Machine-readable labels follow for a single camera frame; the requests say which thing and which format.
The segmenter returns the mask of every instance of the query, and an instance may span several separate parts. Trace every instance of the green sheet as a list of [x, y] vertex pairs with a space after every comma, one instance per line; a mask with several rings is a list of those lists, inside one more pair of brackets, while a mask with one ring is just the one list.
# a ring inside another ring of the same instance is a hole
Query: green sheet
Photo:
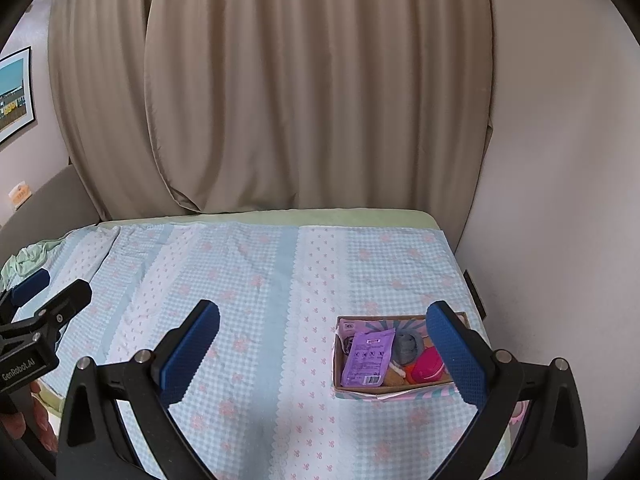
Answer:
[[0, 270], [0, 291], [8, 288], [14, 276], [25, 278], [39, 269], [47, 261], [49, 251], [60, 245], [63, 239], [44, 240], [24, 247], [18, 254], [11, 256]]
[[100, 225], [162, 224], [166, 222], [243, 222], [266, 225], [332, 225], [345, 227], [414, 227], [439, 229], [433, 217], [406, 209], [289, 209], [214, 215], [165, 216], [142, 220], [116, 220]]

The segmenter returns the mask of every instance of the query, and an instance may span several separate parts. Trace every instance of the framed picture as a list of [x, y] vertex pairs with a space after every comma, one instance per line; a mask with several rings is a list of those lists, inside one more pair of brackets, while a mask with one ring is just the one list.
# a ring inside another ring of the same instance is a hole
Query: framed picture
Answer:
[[0, 59], [0, 143], [34, 120], [28, 46]]

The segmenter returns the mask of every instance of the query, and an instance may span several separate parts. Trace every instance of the checkered bedsheet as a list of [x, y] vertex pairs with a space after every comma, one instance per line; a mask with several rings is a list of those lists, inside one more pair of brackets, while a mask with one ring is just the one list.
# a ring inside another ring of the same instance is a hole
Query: checkered bedsheet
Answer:
[[[450, 386], [429, 399], [335, 398], [339, 315], [423, 314], [436, 300], [465, 311], [486, 336], [444, 234], [411, 228], [139, 224], [73, 232], [45, 264], [52, 284], [90, 280], [94, 298], [68, 326], [60, 366], [44, 377], [66, 392], [76, 360], [128, 360], [153, 348], [200, 299], [221, 328], [184, 400], [170, 411], [219, 480], [428, 478], [475, 408]], [[162, 478], [130, 407], [124, 421], [145, 468]], [[506, 435], [486, 474], [508, 451]]]

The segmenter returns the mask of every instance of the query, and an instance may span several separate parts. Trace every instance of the cardboard box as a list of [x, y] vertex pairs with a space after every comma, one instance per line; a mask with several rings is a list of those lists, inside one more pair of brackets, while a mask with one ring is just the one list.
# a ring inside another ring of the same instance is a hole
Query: cardboard box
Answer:
[[[462, 323], [469, 327], [469, 322], [464, 312], [457, 312], [456, 315], [460, 318]], [[406, 320], [422, 320], [423, 316], [338, 316], [336, 327], [340, 324], [341, 319], [347, 320], [365, 320], [365, 321], [406, 321]], [[426, 346], [432, 346], [430, 339], [427, 335]], [[358, 400], [387, 400], [387, 399], [399, 399], [399, 398], [415, 398], [415, 397], [433, 397], [434, 394], [446, 396], [456, 391], [451, 376], [446, 371], [439, 381], [428, 384], [406, 384], [403, 386], [377, 386], [375, 388], [356, 388], [356, 387], [344, 387], [340, 385], [342, 370], [344, 370], [345, 362], [347, 361], [347, 355], [342, 351], [342, 345], [340, 338], [336, 334], [334, 342], [334, 376], [333, 376], [333, 388], [335, 396], [339, 399], [358, 399]]]

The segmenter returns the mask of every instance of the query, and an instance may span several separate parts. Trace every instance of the pink object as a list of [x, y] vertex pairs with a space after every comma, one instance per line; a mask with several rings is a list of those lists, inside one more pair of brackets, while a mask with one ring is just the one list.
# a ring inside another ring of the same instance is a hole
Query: pink object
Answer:
[[511, 415], [510, 424], [517, 424], [524, 418], [524, 414], [527, 411], [528, 400], [519, 400], [516, 402], [516, 407], [513, 409], [513, 415]]
[[444, 373], [444, 363], [435, 346], [425, 348], [420, 357], [416, 359], [411, 377], [415, 382], [433, 383], [439, 381]]

